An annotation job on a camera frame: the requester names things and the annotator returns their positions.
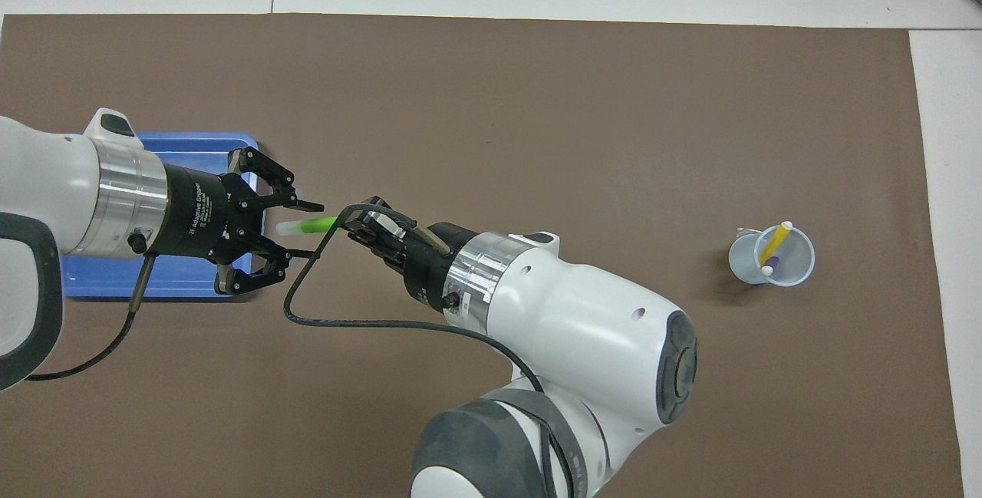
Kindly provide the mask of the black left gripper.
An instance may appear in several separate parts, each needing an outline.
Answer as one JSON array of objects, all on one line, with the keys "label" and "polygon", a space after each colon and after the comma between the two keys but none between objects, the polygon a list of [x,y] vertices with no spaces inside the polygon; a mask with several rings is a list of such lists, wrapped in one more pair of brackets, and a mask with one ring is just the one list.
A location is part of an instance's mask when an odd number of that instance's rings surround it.
[{"label": "black left gripper", "polygon": [[[284,207],[321,213],[320,203],[303,200],[295,188],[295,175],[254,147],[228,152],[228,173],[213,175],[202,170],[165,163],[167,208],[150,244],[158,256],[206,258],[215,263],[215,292],[242,295],[285,280],[285,271],[299,258],[312,258],[307,249],[253,249],[239,241],[239,231],[260,233],[263,211]],[[270,193],[257,194],[243,179],[255,175]],[[248,272],[234,266],[246,253],[263,260]]]}]

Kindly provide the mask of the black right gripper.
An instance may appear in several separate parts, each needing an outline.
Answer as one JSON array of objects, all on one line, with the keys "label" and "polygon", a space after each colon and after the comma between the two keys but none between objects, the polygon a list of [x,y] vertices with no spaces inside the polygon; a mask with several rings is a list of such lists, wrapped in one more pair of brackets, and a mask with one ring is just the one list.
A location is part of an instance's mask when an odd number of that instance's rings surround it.
[{"label": "black right gripper", "polygon": [[347,226],[348,238],[381,258],[393,270],[403,270],[404,288],[422,305],[441,312],[446,307],[444,284],[456,254],[476,238],[477,233],[449,222],[428,226],[451,249],[442,256],[417,236],[406,241],[418,228],[418,221],[390,207],[375,195],[361,202],[360,226]]}]

